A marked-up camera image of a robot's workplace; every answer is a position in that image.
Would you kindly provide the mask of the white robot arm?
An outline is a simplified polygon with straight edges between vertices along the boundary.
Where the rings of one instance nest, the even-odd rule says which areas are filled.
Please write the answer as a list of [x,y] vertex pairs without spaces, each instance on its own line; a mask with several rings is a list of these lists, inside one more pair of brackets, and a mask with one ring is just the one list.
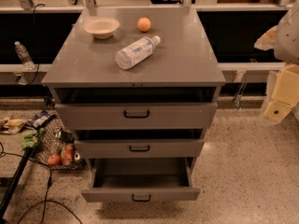
[[296,2],[278,23],[274,55],[285,66],[270,72],[266,98],[259,116],[261,124],[283,121],[299,103],[299,3]]

